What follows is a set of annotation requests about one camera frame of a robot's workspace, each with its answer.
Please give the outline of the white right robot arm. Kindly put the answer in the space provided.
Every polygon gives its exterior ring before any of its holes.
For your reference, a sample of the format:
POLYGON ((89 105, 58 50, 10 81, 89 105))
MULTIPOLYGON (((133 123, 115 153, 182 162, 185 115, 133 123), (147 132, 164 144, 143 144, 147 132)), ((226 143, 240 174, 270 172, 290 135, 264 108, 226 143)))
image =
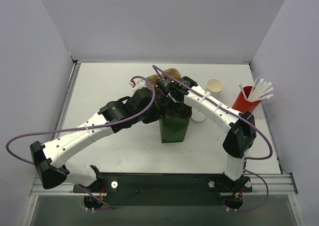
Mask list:
POLYGON ((250 112, 242 114, 227 107, 187 76, 181 78, 180 82, 183 84, 163 77, 156 81, 156 87, 172 102, 196 109, 222 129, 226 134, 222 146, 228 155, 224 174, 233 181, 240 179, 244 172, 245 158, 256 138, 256 131, 237 117, 255 124, 254 116, 250 112))

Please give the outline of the green paper bag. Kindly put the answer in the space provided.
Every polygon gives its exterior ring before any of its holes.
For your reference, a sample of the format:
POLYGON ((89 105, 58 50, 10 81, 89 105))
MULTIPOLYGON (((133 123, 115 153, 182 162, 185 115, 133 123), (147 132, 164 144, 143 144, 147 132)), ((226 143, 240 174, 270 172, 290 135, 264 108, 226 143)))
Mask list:
POLYGON ((192 108, 181 103, 170 103, 162 107, 159 119, 161 142, 183 142, 191 116, 192 108))

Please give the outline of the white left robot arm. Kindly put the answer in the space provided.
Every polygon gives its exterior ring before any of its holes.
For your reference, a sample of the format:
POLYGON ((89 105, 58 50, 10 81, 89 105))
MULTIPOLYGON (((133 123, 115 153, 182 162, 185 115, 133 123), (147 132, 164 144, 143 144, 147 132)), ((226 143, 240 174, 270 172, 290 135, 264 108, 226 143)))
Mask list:
POLYGON ((30 145, 32 161, 44 189, 53 189, 62 183, 74 183, 97 192, 105 181, 94 165, 77 165, 69 162, 96 141, 122 129, 159 119, 155 104, 155 90, 149 80, 132 81, 133 95, 111 101, 96 112, 76 131, 49 142, 36 141, 30 145))

